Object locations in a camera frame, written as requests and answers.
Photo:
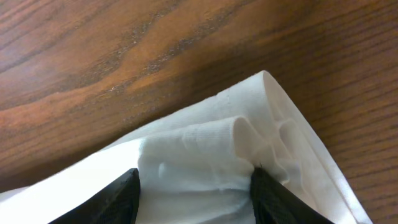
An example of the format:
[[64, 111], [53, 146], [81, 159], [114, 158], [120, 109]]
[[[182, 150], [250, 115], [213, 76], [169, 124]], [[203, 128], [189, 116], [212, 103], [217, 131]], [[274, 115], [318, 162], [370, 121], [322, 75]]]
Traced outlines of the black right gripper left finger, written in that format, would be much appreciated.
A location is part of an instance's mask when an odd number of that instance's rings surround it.
[[135, 224], [140, 192], [139, 171], [129, 169], [51, 224]]

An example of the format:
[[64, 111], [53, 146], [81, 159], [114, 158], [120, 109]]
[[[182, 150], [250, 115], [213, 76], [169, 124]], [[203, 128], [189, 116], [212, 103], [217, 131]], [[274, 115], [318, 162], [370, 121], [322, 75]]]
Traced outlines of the white printed t-shirt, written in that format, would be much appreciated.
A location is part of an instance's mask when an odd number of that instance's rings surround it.
[[265, 71], [47, 179], [3, 192], [1, 222], [51, 223], [137, 169], [135, 223], [256, 223], [250, 184], [257, 167], [333, 223], [370, 222], [328, 149]]

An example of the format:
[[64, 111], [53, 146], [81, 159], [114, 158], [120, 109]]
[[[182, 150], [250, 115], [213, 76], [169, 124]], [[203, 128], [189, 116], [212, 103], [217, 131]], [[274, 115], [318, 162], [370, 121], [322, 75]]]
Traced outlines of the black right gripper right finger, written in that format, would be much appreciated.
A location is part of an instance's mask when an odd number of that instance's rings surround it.
[[251, 175], [250, 196], [256, 224], [333, 224], [261, 167]]

